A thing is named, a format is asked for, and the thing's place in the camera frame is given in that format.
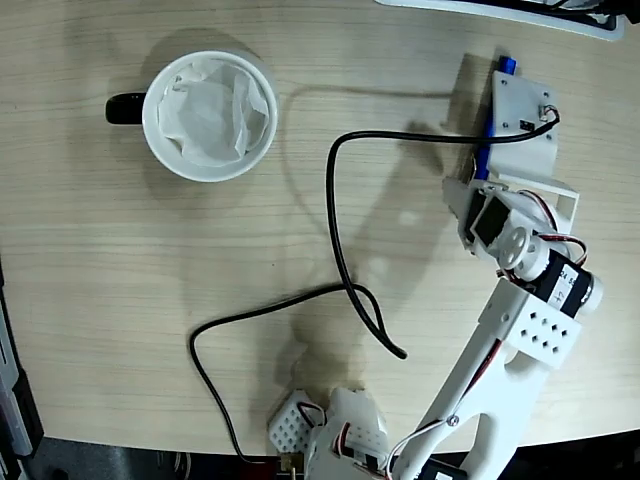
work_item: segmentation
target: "black floor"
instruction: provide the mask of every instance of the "black floor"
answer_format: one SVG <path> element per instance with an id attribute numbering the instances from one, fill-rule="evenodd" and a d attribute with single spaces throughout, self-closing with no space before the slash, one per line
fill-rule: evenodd
<path id="1" fill-rule="evenodd" d="M 464 454 L 435 455 L 459 465 Z M 266 466 L 244 465 L 237 457 L 190 455 L 189 480 L 272 480 L 276 459 Z M 108 447 L 45 438 L 26 462 L 30 480 L 186 480 L 186 455 Z M 500 480 L 639 480 L 640 432 L 521 448 Z"/>

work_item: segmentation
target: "white wire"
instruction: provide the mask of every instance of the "white wire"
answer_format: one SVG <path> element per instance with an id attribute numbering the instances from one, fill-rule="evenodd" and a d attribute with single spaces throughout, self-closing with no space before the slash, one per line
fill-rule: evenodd
<path id="1" fill-rule="evenodd" d="M 423 427 L 423 428 L 419 428 L 418 430 L 416 430 L 415 432 L 407 435 L 406 437 L 404 437 L 402 440 L 400 440 L 395 447 L 393 447 L 391 449 L 391 452 L 389 452 L 389 456 L 387 457 L 387 460 L 384 463 L 384 473 L 386 475 L 387 480 L 393 480 L 393 477 L 391 476 L 391 460 L 393 459 L 393 457 L 396 455 L 396 453 L 398 453 L 398 451 L 403 448 L 407 443 L 409 443 L 411 440 L 413 440 L 414 438 L 419 437 L 420 435 L 422 435 L 423 433 L 427 433 L 430 432 L 431 430 L 433 430 L 434 428 L 440 427 L 442 425 L 444 425 L 444 420 L 439 420 L 436 423 L 432 423 L 431 425 L 429 425 L 428 427 Z"/>

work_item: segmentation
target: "blue marker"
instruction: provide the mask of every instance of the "blue marker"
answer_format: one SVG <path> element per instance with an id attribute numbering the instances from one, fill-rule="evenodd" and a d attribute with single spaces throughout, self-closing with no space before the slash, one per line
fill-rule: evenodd
<path id="1" fill-rule="evenodd" d="M 509 75 L 515 75 L 517 62 L 514 58 L 501 56 L 498 60 L 498 71 Z M 483 137 L 493 137 L 493 103 L 489 105 L 487 120 L 482 130 Z M 480 145 L 476 150 L 476 173 L 474 178 L 477 180 L 486 180 L 489 178 L 489 152 L 491 145 Z"/>

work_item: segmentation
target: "black cable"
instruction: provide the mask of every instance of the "black cable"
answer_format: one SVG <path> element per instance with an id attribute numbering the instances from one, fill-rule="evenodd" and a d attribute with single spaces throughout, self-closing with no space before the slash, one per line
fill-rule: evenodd
<path id="1" fill-rule="evenodd" d="M 405 140 L 412 142 L 430 142 L 430 143 L 449 143 L 458 145 L 477 145 L 477 144 L 505 144 L 505 143 L 517 143 L 531 140 L 532 138 L 539 137 L 549 132 L 553 127 L 560 123 L 560 115 L 554 108 L 553 112 L 556 118 L 543 125 L 542 127 L 534 130 L 533 132 L 522 133 L 519 135 L 511 135 L 505 137 L 469 137 L 469 136 L 450 136 L 450 135 L 428 135 L 421 133 L 406 133 L 406 132 L 389 132 L 383 130 L 370 130 L 351 132 L 339 137 L 331 146 L 329 150 L 329 158 L 327 160 L 327 175 L 326 175 L 326 194 L 327 194 L 327 222 L 329 224 L 329 236 L 331 238 L 331 246 L 333 247 L 333 254 L 336 259 L 336 266 L 338 267 L 338 273 L 340 279 L 344 284 L 349 300 L 355 309 L 356 313 L 369 329 L 371 334 L 378 339 L 378 341 L 384 345 L 391 353 L 396 357 L 404 360 L 407 358 L 407 352 L 395 345 L 387 333 L 382 329 L 377 329 L 373 324 L 373 320 L 367 313 L 367 310 L 362 305 L 362 302 L 358 298 L 356 293 L 355 284 L 352 283 L 349 276 L 349 269 L 342 252 L 342 245 L 340 243 L 340 235 L 338 234 L 338 220 L 336 214 L 336 199 L 335 199 L 335 169 L 336 158 L 338 156 L 338 150 L 346 142 L 352 140 L 361 140 L 365 138 L 385 138 L 393 140 Z"/>
<path id="2" fill-rule="evenodd" d="M 603 5 L 598 4 L 593 7 L 587 8 L 560 8 L 564 3 L 558 2 L 554 5 L 544 5 L 540 3 L 534 3 L 529 1 L 514 1 L 514 0 L 491 0 L 490 5 L 502 8 L 515 8 L 523 12 L 539 13 L 544 15 L 551 15 L 554 17 L 574 17 L 584 16 L 596 13 L 602 14 L 614 14 L 616 12 L 610 11 L 611 9 L 604 8 Z"/>
<path id="3" fill-rule="evenodd" d="M 560 0 L 557 3 L 554 3 L 553 5 L 549 5 L 549 8 L 552 10 L 555 10 L 556 8 L 560 8 L 563 5 L 566 5 L 567 3 L 569 3 L 569 0 Z"/>
<path id="4" fill-rule="evenodd" d="M 371 302 L 374 315 L 378 321 L 379 329 L 384 332 L 382 312 L 380 311 L 380 305 L 378 305 L 378 301 L 376 300 L 376 297 L 374 297 L 373 293 L 371 293 L 366 287 L 363 287 L 362 285 L 358 285 L 356 283 L 356 284 L 351 284 L 351 286 L 355 290 L 363 293 L 367 297 L 369 302 Z M 233 421 L 231 420 L 229 411 L 227 410 L 227 407 L 225 406 L 224 401 L 222 400 L 222 397 L 220 397 L 220 394 L 218 393 L 216 388 L 213 386 L 213 382 L 211 382 L 211 379 L 207 375 L 207 372 L 205 371 L 204 367 L 202 366 L 202 363 L 200 362 L 200 358 L 198 357 L 198 351 L 196 349 L 196 340 L 198 336 L 200 336 L 200 334 L 206 332 L 207 330 L 213 327 L 219 327 L 220 325 L 226 325 L 228 323 L 238 322 L 240 320 L 247 320 L 249 318 L 260 317 L 268 313 L 273 313 L 279 310 L 283 310 L 285 308 L 293 307 L 294 305 L 298 305 L 299 303 L 306 302 L 308 300 L 321 297 L 329 293 L 340 292 L 344 289 L 345 289 L 345 286 L 342 284 L 334 284 L 334 285 L 327 285 L 324 287 L 320 287 L 320 288 L 311 290 L 309 292 L 303 293 L 301 295 L 297 295 L 290 299 L 283 300 L 273 305 L 269 305 L 267 307 L 258 308 L 257 310 L 251 310 L 249 312 L 240 313 L 237 315 L 231 315 L 229 317 L 224 317 L 219 320 L 211 320 L 209 322 L 206 322 L 200 325 L 189 335 L 189 354 L 191 355 L 191 360 L 193 361 L 193 364 L 195 365 L 196 370 L 198 370 L 200 377 L 202 378 L 205 385 L 209 389 L 209 392 L 211 392 L 213 399 L 218 404 L 220 413 L 222 413 L 222 417 L 224 418 L 224 421 L 227 425 L 227 430 L 229 431 L 229 438 L 231 439 L 231 444 L 233 445 L 233 449 L 235 450 L 236 454 L 238 455 L 238 457 L 240 457 L 242 461 L 246 463 L 259 463 L 259 462 L 253 462 L 249 460 L 244 455 L 244 453 L 242 453 L 242 449 L 240 448 L 240 443 L 238 442 L 238 436 L 236 435 L 236 430 L 235 430 L 235 427 L 233 426 Z"/>
<path id="5" fill-rule="evenodd" d="M 338 272 L 340 273 L 340 278 L 342 279 L 341 284 L 335 285 L 327 285 L 324 287 L 320 287 L 309 292 L 303 293 L 301 295 L 297 295 L 288 300 L 283 300 L 281 302 L 275 303 L 273 305 L 262 307 L 257 310 L 252 310 L 245 313 L 240 313 L 237 315 L 231 315 L 229 317 L 224 317 L 218 320 L 212 320 L 200 325 L 189 335 L 189 353 L 191 355 L 191 360 L 193 361 L 196 370 L 200 374 L 200 377 L 204 381 L 205 385 L 209 389 L 209 392 L 213 396 L 213 399 L 218 405 L 220 412 L 224 418 L 225 424 L 227 426 L 227 430 L 229 432 L 229 437 L 231 439 L 231 443 L 233 448 L 240 457 L 241 460 L 247 463 L 256 463 L 249 460 L 242 449 L 240 448 L 240 444 L 238 442 L 238 437 L 233 426 L 233 421 L 231 420 L 231 416 L 229 415 L 229 411 L 220 397 L 220 394 L 213 386 L 213 382 L 207 375 L 200 359 L 198 357 L 198 352 L 196 349 L 196 340 L 199 335 L 206 332 L 207 330 L 218 327 L 221 325 L 226 325 L 233 322 L 238 322 L 240 320 L 246 320 L 249 318 L 255 318 L 262 315 L 266 315 L 269 313 L 273 313 L 279 310 L 283 310 L 285 308 L 292 307 L 302 302 L 306 302 L 307 300 L 311 300 L 313 298 L 317 298 L 323 295 L 327 295 L 329 293 L 339 292 L 345 290 L 351 300 L 351 304 L 353 308 L 356 310 L 362 322 L 369 329 L 371 334 L 378 339 L 378 341 L 385 346 L 391 353 L 396 355 L 400 359 L 407 358 L 407 352 L 403 349 L 395 345 L 391 339 L 389 338 L 385 326 L 384 320 L 382 318 L 382 311 L 380 309 L 380 305 L 376 300 L 375 296 L 371 291 L 369 291 L 366 287 L 359 285 L 357 283 L 353 283 L 351 277 L 349 275 L 349 270 L 346 265 L 346 261 L 344 258 L 344 254 L 342 252 L 342 246 L 340 244 L 340 237 L 338 234 L 338 221 L 336 217 L 336 203 L 335 203 L 335 165 L 336 159 L 338 155 L 338 150 L 340 147 L 348 141 L 352 140 L 361 140 L 365 138 L 382 138 L 382 139 L 394 139 L 394 140 L 406 140 L 406 141 L 415 141 L 415 142 L 430 142 L 430 143 L 448 143 L 448 144 L 457 144 L 457 145 L 478 145 L 478 144 L 506 144 L 506 143 L 517 143 L 524 142 L 526 140 L 531 140 L 533 138 L 539 137 L 541 135 L 549 132 L 553 127 L 555 127 L 558 123 L 560 123 L 560 115 L 555 107 L 552 107 L 551 110 L 555 114 L 555 119 L 542 127 L 534 130 L 533 132 L 522 133 L 519 135 L 511 135 L 505 137 L 473 137 L 473 136 L 447 136 L 447 135 L 427 135 L 420 133 L 405 133 L 405 132 L 391 132 L 391 131 L 383 131 L 383 130 L 369 130 L 369 131 L 360 131 L 360 132 L 351 132 L 339 137 L 331 146 L 329 150 L 329 156 L 327 159 L 327 175 L 326 175 L 326 196 L 327 196 L 327 219 L 329 223 L 329 234 L 331 237 L 331 245 L 333 247 L 333 253 L 336 260 L 336 266 L 338 268 Z M 364 305 L 360 301 L 360 297 L 358 297 L 357 292 L 363 293 L 371 306 L 373 307 L 374 316 L 376 318 L 376 324 L 374 324 L 373 319 L 369 316 L 367 310 Z"/>

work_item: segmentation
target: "white plastic bracket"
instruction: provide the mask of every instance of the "white plastic bracket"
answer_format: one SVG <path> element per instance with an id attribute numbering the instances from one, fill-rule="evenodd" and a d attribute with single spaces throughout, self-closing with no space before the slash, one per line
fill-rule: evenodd
<path id="1" fill-rule="evenodd" d="M 540 108 L 558 106 L 553 89 L 541 83 L 514 77 L 502 72 L 493 74 L 493 109 L 495 136 L 525 133 L 526 124 L 536 129 L 546 122 Z M 529 189 L 557 195 L 556 211 L 563 217 L 559 233 L 569 234 L 578 209 L 580 194 L 566 183 L 553 178 L 558 154 L 558 126 L 549 133 L 527 140 L 503 145 L 492 145 L 489 153 L 489 171 L 503 183 L 516 183 Z"/>
<path id="2" fill-rule="evenodd" d="M 473 448 L 461 468 L 469 480 L 495 480 L 515 453 L 549 373 L 573 348 L 581 326 L 574 319 L 502 279 L 486 304 L 479 325 L 418 428 L 441 426 L 411 440 L 393 476 L 413 480 L 438 444 L 480 415 Z M 467 391 L 496 341 L 502 346 Z M 509 348 L 516 356 L 509 363 Z"/>

